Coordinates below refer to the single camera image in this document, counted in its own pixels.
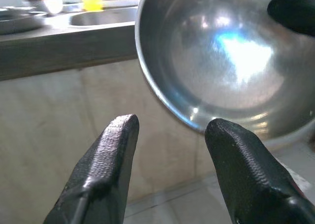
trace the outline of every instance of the beige tile wall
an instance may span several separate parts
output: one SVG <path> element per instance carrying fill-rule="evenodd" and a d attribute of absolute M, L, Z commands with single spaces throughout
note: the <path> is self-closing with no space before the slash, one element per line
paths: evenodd
<path fill-rule="evenodd" d="M 213 171 L 202 136 L 158 101 L 138 60 L 0 82 L 0 224 L 41 223 L 79 158 L 128 113 L 140 120 L 129 200 Z"/>

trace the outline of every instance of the stainless steel bowl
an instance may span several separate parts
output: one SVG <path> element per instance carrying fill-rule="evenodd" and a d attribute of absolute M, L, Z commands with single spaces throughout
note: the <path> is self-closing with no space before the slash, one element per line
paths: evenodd
<path fill-rule="evenodd" d="M 270 1 L 141 0 L 144 75 L 193 129 L 225 118 L 270 140 L 313 128 L 315 41 L 272 20 Z"/>

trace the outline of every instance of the kitchen counter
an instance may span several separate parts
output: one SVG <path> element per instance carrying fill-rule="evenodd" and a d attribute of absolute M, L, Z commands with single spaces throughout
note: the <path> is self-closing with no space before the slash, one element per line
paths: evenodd
<path fill-rule="evenodd" d="M 0 35 L 0 80 L 111 63 L 137 57 L 134 22 L 74 27 L 62 14 L 40 29 Z"/>

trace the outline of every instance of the sink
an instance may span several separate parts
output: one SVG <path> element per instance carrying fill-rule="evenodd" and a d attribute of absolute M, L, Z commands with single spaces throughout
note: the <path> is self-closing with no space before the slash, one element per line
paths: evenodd
<path fill-rule="evenodd" d="M 70 18 L 72 26 L 98 26 L 135 21 L 137 7 L 107 9 L 97 12 L 84 12 Z"/>

